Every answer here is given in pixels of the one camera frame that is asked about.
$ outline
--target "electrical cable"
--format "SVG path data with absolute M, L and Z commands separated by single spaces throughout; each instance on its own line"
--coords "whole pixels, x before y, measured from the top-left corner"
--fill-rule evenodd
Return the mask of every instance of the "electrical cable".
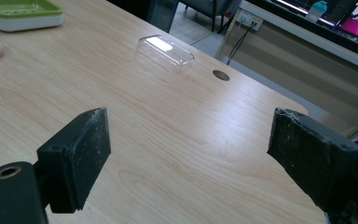
M 231 52 L 228 55 L 227 65 L 229 65 L 229 63 L 231 62 L 231 60 L 234 57 L 235 53 L 237 53 L 237 50 L 240 48 L 243 40 L 248 35 L 249 31 L 251 31 L 252 28 L 254 28 L 256 25 L 257 25 L 257 23 L 252 21 L 251 25 L 248 27 L 248 29 L 246 30 L 245 34 L 240 38 L 240 40 L 237 41 L 237 43 L 235 43 L 234 47 L 232 48 Z

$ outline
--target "bottle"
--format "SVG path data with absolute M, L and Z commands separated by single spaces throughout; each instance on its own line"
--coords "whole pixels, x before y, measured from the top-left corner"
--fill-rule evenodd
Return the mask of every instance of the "bottle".
M 327 4 L 325 1 L 316 2 L 310 8 L 307 16 L 305 17 L 306 20 L 311 21 L 313 23 L 317 22 L 319 18 L 327 11 Z

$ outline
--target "wooden table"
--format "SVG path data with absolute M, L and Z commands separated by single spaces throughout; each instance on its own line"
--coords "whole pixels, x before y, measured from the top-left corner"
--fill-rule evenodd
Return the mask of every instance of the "wooden table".
M 108 110 L 112 154 L 83 211 L 50 223 L 324 223 L 267 153 L 274 108 L 304 107 L 104 0 L 55 0 L 60 27 L 0 32 L 0 166 L 78 114 Z M 165 35 L 196 61 L 170 73 L 137 53 Z M 214 69 L 230 81 L 216 78 Z

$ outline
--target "floor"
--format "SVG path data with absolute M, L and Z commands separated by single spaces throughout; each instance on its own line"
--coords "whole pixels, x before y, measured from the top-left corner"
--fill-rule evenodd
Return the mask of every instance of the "floor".
M 170 34 L 176 38 L 186 42 L 187 44 L 203 51 L 204 53 L 214 57 L 218 51 L 220 43 L 224 36 L 211 31 L 212 20 L 192 8 L 186 9 L 183 4 L 179 4 L 175 17 L 173 19 Z M 220 17 L 216 19 L 215 31 L 220 29 Z M 285 95 L 288 98 L 305 106 L 309 112 L 310 117 L 319 120 L 327 113 L 317 105 L 297 96 L 289 90 L 277 85 L 276 83 L 264 78 L 251 69 L 232 60 L 229 66 L 246 74 L 246 76 L 263 83 L 271 89 Z

